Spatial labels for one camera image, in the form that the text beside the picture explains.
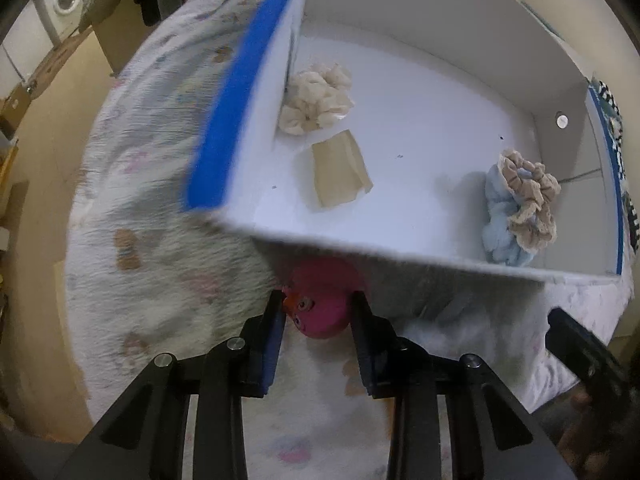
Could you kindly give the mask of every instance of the cardboard box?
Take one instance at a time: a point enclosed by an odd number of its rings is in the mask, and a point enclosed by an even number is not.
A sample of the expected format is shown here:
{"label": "cardboard box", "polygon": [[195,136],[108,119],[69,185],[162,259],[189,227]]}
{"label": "cardboard box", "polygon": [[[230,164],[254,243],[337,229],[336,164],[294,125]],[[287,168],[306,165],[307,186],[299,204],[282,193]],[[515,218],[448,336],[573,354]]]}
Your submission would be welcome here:
{"label": "cardboard box", "polygon": [[[356,103],[335,126],[278,130],[287,73],[339,63]],[[557,118],[568,118],[566,127]],[[617,160],[597,95],[516,0],[264,0],[206,129],[187,203],[269,240],[555,282],[622,272]],[[321,208],[310,147],[356,139],[373,188]],[[491,263],[486,172],[499,153],[562,185],[558,239],[530,267]]]}
{"label": "cardboard box", "polygon": [[31,96],[21,84],[17,85],[0,108],[0,130],[11,140],[31,104]]}

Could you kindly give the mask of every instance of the silver bolt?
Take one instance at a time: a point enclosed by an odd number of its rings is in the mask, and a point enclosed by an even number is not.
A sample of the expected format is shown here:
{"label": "silver bolt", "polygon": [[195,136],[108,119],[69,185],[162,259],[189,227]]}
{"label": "silver bolt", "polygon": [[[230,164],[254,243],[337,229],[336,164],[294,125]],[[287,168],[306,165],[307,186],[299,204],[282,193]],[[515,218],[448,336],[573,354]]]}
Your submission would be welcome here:
{"label": "silver bolt", "polygon": [[173,360],[174,357],[171,354],[158,354],[154,359],[154,364],[158,368],[164,368],[165,366],[170,365]]}
{"label": "silver bolt", "polygon": [[460,360],[467,368],[479,368],[482,364],[482,359],[476,354],[464,354]]}
{"label": "silver bolt", "polygon": [[244,339],[241,337],[232,337],[226,342],[226,347],[229,350],[242,350],[244,348]]}

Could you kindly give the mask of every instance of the brown floor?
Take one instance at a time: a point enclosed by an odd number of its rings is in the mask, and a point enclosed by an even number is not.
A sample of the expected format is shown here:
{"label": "brown floor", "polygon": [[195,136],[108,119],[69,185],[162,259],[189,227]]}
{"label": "brown floor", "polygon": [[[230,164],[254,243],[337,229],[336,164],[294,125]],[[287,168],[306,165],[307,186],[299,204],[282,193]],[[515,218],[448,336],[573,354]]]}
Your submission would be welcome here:
{"label": "brown floor", "polygon": [[11,233],[2,260],[9,311],[2,343],[2,386],[18,426],[78,441],[91,421],[63,343],[56,273],[89,130],[111,89],[111,68],[91,34],[30,106],[17,131],[15,183],[2,219]]}

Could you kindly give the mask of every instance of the pink toy bird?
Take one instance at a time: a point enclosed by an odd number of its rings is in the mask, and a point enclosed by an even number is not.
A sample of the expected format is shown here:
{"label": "pink toy bird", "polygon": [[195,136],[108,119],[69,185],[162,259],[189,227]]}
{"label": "pink toy bird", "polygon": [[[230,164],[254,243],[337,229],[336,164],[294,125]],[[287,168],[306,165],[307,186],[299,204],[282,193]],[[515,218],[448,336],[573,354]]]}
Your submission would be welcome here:
{"label": "pink toy bird", "polygon": [[349,298],[365,290],[358,271],[340,258],[306,260],[291,273],[282,288],[284,310],[304,335],[325,339],[339,334],[349,324]]}

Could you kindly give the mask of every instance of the toy eye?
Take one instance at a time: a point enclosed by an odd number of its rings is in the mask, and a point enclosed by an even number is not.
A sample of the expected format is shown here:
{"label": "toy eye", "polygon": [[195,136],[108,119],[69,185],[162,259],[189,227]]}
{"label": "toy eye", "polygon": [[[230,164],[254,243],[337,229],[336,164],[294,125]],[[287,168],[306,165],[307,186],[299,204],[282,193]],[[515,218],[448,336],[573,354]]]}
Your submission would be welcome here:
{"label": "toy eye", "polygon": [[311,298],[304,297],[298,302],[298,310],[300,312],[308,312],[315,304],[316,303]]}

